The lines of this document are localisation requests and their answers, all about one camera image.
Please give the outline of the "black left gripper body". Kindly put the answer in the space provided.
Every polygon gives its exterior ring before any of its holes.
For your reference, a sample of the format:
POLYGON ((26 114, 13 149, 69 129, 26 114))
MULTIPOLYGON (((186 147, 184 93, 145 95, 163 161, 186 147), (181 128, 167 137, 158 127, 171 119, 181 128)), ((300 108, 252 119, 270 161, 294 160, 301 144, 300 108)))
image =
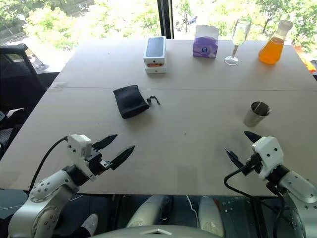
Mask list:
POLYGON ((101 175, 104 171, 111 168, 110 161, 103 160, 102 154, 94 148, 88 153, 85 161, 88 162, 88 168, 94 175, 101 175))

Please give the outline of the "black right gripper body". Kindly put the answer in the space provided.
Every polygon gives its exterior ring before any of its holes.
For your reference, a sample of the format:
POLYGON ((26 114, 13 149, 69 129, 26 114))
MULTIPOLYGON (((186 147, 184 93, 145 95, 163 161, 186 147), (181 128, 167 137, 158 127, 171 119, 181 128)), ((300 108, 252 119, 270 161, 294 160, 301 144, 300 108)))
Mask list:
POLYGON ((262 158, 258 153, 254 153, 245 163, 242 173, 248 175, 252 171, 257 174, 261 172, 262 169, 262 158))

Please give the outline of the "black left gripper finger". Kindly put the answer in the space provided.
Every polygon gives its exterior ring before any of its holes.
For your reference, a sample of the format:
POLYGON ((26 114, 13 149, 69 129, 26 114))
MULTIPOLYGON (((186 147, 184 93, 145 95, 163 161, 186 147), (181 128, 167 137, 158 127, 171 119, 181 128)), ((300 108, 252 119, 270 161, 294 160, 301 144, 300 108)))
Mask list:
POLYGON ((116 156, 116 158, 110 162, 110 168, 112 170, 116 170, 121 164, 123 164, 129 158, 129 156, 133 153, 134 148, 135 148, 135 145, 130 146, 126 148, 125 150, 123 150, 122 152, 120 152, 116 156))
POLYGON ((117 137, 117 134, 113 134, 113 135, 109 135, 107 136, 106 138, 98 141, 98 142, 95 142, 93 144, 93 148, 95 150, 101 150, 101 149, 104 149, 105 147, 107 147, 108 145, 110 145, 117 137))

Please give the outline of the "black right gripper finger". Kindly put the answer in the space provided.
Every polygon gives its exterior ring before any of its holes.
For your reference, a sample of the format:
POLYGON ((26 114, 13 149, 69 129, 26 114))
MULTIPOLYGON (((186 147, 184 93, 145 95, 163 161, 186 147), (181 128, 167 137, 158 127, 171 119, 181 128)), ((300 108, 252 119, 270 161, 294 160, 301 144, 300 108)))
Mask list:
POLYGON ((231 162, 237 167, 237 168, 242 168, 244 167, 244 164, 239 160, 238 156, 231 151, 230 149, 225 148, 225 151, 229 157, 229 159, 231 160, 231 162))
POLYGON ((261 139, 261 136, 258 134, 255 134, 251 131, 244 131, 244 134, 249 138, 249 140, 253 143, 257 142, 261 139))

